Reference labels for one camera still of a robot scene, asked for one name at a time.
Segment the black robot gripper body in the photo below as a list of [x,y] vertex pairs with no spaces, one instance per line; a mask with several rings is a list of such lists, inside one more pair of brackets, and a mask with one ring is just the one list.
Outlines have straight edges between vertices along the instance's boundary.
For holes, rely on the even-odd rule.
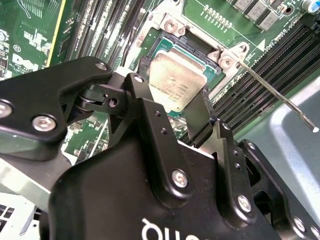
[[181,208],[165,207],[153,194],[141,147],[131,141],[69,169],[55,184],[43,240],[270,240],[273,229],[259,215],[234,228],[216,204],[216,161],[182,147],[195,183]]

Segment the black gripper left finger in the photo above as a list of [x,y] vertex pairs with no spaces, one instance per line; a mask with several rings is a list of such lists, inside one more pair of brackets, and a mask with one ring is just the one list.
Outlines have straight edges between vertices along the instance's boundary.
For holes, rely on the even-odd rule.
[[[113,80],[112,69],[96,57],[83,57],[0,83],[0,168],[16,171],[38,194],[64,201],[100,199],[109,163],[128,160],[130,138],[142,146],[142,159],[155,197],[169,208],[183,206],[194,193],[190,178],[174,181],[174,171],[189,175],[164,107],[153,100],[148,82],[137,73]],[[110,115],[110,149],[74,168],[57,158],[67,127],[93,112]]]

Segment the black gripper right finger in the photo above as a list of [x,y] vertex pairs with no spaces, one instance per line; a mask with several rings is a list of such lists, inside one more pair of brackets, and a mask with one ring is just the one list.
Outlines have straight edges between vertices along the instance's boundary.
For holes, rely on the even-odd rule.
[[235,141],[215,114],[208,89],[186,107],[189,139],[214,159],[217,239],[317,240],[320,228],[251,141]]

